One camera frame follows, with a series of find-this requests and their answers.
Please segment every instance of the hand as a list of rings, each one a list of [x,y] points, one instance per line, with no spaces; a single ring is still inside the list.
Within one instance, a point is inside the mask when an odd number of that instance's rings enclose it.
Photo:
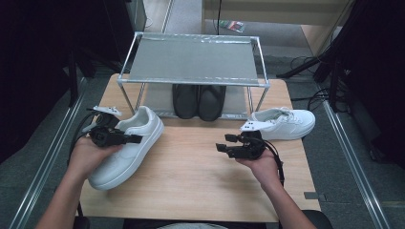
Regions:
[[[122,149],[122,145],[100,148],[90,138],[82,137],[72,151],[68,173],[84,181],[104,158],[120,149]]]
[[[239,163],[247,166],[253,175],[262,185],[268,185],[273,182],[280,182],[278,177],[277,164],[273,153],[265,149],[262,155],[256,160],[236,159]]]

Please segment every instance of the black cable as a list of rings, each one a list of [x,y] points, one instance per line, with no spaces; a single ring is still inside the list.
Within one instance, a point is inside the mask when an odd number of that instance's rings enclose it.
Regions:
[[[339,82],[339,86],[338,86],[338,92],[339,93],[343,93],[345,90],[342,89],[344,88],[346,85],[344,85],[342,82]],[[324,101],[330,100],[330,95],[329,95],[329,90],[330,88],[324,88],[319,90],[318,92],[316,92],[313,96],[311,97],[299,97],[299,98],[292,98],[291,101],[303,101],[303,100],[308,100],[308,104],[307,104],[307,110],[308,111],[314,111],[316,110]],[[336,95],[335,96],[335,101],[336,102],[340,102],[340,103],[346,103],[346,97],[345,96],[341,96],[341,95]],[[314,105],[316,102],[319,102],[318,105],[316,105],[315,107],[312,107],[312,105]],[[338,108],[335,108],[335,110],[338,113],[347,113],[348,111],[342,111]]]
[[[215,25],[215,19],[212,19],[212,26],[214,27],[215,33],[218,33],[218,29]]]
[[[295,58],[293,58],[293,59],[289,62],[289,67],[291,68],[291,70],[294,69],[294,68],[293,68],[293,63],[294,63],[294,61],[296,61],[296,60],[298,60],[298,59],[300,59],[300,58],[304,58],[304,61],[303,61],[302,64],[306,64],[306,63],[308,63],[308,60],[313,60],[313,59],[316,59],[317,57],[316,57],[316,56],[298,56],[298,57],[295,57]],[[310,72],[310,73],[314,73],[313,71],[310,70],[310,67],[308,67],[306,70],[307,70],[308,72]]]
[[[217,20],[217,35],[220,35],[220,18],[221,18],[221,5],[223,0],[220,0],[220,7],[218,8],[218,20]]]
[[[96,113],[95,112],[91,112],[90,114],[86,114],[86,116],[84,116],[84,118],[80,121],[80,123],[78,124],[75,133],[74,133],[74,137],[72,138],[72,142],[71,142],[71,148],[69,151],[69,157],[68,157],[68,161],[67,164],[69,166],[70,160],[71,160],[71,156],[72,156],[72,152],[75,148],[75,144],[77,143],[77,141],[83,137],[84,135],[86,135],[87,133],[83,133],[81,135],[79,135],[78,133],[82,130],[84,123],[86,122],[86,120],[90,117],[90,116],[94,116]],[[83,210],[81,208],[81,204],[80,201],[77,204],[77,214],[80,217],[83,217]]]
[[[247,139],[248,141],[254,140],[257,141],[259,143],[263,143],[265,145],[265,148],[268,149],[269,151],[271,151],[271,153],[274,156],[274,160],[276,161],[277,164],[277,169],[278,169],[278,173],[279,173],[279,179],[281,184],[284,186],[284,182],[285,182],[285,177],[284,177],[284,171],[283,171],[283,161],[281,161],[279,153],[276,149],[276,147],[271,144],[271,142],[267,141],[267,140],[263,140],[262,138],[256,138],[256,137],[244,137],[244,139]]]
[[[295,69],[292,69],[291,71],[287,72],[287,73],[281,73],[281,74],[277,74],[276,77],[277,78],[290,78],[293,77],[295,75],[300,75],[300,72],[304,71],[304,70],[308,70],[310,67],[321,63],[321,64],[326,64],[329,65],[332,61],[332,59],[330,59],[331,56],[334,56],[334,53],[337,52],[336,49],[334,49],[334,47],[339,47],[342,44],[342,38],[346,36],[346,28],[343,30],[342,29],[341,32],[339,32],[339,34],[336,36],[339,37],[340,39],[337,39],[336,42],[333,42],[333,32],[330,35],[330,43],[328,44],[328,46],[317,56],[314,56],[309,62],[304,61],[304,63],[300,66],[298,66]]]

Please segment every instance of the shoelace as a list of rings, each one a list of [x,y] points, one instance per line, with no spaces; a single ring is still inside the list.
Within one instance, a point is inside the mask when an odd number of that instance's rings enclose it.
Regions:
[[[297,116],[295,116],[294,113],[289,108],[282,107],[282,108],[280,108],[280,110],[282,110],[281,114],[280,114],[280,116],[282,116],[281,121],[288,122],[288,123],[301,123],[302,122],[302,120],[300,118],[298,118]],[[277,119],[278,118],[276,118],[276,119],[272,118],[272,119],[266,120],[266,122],[276,124]]]

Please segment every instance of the metal frame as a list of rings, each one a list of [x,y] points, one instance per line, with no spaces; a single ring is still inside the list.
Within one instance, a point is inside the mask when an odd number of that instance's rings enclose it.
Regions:
[[[126,100],[126,102],[128,104],[128,107],[132,111],[133,115],[135,114],[136,110],[140,106],[140,101],[141,101],[141,98],[143,96],[144,87],[145,87],[146,82],[133,81],[131,79],[124,78],[123,76],[124,76],[124,72],[125,72],[126,66],[128,65],[128,61],[130,59],[130,56],[132,54],[134,46],[136,45],[136,43],[140,43],[140,40],[141,40],[142,36],[144,34],[146,34],[146,33],[151,33],[151,32],[135,32],[134,39],[133,39],[133,41],[131,43],[131,46],[130,46],[130,50],[128,51],[127,57],[126,57],[125,62],[123,64],[123,66],[122,66],[122,70],[121,70],[121,72],[120,72],[120,74],[119,74],[119,76],[117,78],[117,84],[118,84],[119,88],[121,89],[121,91],[123,93],[123,96],[124,96],[124,98],[125,98],[125,100]],[[215,36],[215,35],[213,35],[212,37],[224,37],[224,38],[227,38],[227,37],[233,37],[233,36],[224,36],[224,35]],[[242,87],[247,88],[249,111],[250,111],[250,113],[253,113],[254,111],[259,111],[259,109],[260,109],[260,107],[261,107],[261,105],[263,103],[263,100],[264,100],[264,98],[266,96],[266,93],[267,93],[267,91],[268,91],[268,89],[270,87],[270,84],[269,84],[269,79],[267,78],[267,74],[266,74],[265,60],[263,58],[262,48],[261,48],[261,45],[260,45],[260,39],[259,39],[258,36],[250,36],[249,38],[250,38],[250,41],[251,41],[251,44],[252,44],[252,52],[255,53],[256,51],[258,51],[259,55],[261,57],[261,64],[262,64],[262,68],[263,68],[265,83],[258,83],[255,86],[253,86],[253,85],[237,85],[237,86],[242,86]],[[132,105],[131,100],[128,97],[128,93],[126,93],[126,91],[125,91],[125,88],[123,86],[124,83],[140,83],[141,84],[140,91],[139,91],[139,96],[138,96],[138,99],[137,99],[137,104],[135,105],[135,107]],[[175,84],[175,83],[181,83],[181,82],[173,80],[170,83]],[[234,86],[234,85],[232,85],[231,83],[228,83],[228,84],[225,84],[224,86]],[[260,98],[260,100],[259,100],[259,102],[258,102],[258,104],[256,106],[256,109],[254,109],[252,96],[251,96],[250,87],[252,87],[252,86],[253,87],[264,88],[263,94],[262,94],[262,96],[261,96],[261,98]],[[167,114],[167,113],[165,113],[165,114],[166,114],[165,116],[175,117],[174,114]],[[223,114],[221,116],[221,118],[223,118],[223,119],[246,119],[247,116],[243,115],[243,114],[241,114],[241,115]]]
[[[363,197],[367,209],[369,210],[375,228],[392,228],[391,224],[388,221],[388,218],[386,217],[381,207],[381,203],[378,200],[378,197],[375,194],[375,191],[370,184],[360,161],[357,158],[356,152],[352,147],[349,137],[346,135],[345,129],[343,128],[338,114],[332,110],[328,101],[324,101],[323,105],[330,120],[330,124],[334,129],[337,139],[339,140],[339,143],[342,147],[343,154],[348,161],[349,167],[352,171],[352,175],[358,186],[360,194]]]

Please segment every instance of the sneaker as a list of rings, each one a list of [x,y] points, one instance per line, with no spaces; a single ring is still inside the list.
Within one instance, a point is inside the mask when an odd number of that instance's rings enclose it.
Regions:
[[[140,106],[130,119],[120,121],[117,128],[126,135],[141,135],[141,143],[126,143],[123,148],[105,158],[89,177],[90,185],[97,190],[119,186],[139,167],[146,153],[158,140],[164,126],[149,108]]]
[[[306,110],[272,108],[254,112],[241,131],[260,131],[263,140],[293,140],[312,131],[315,115]]]

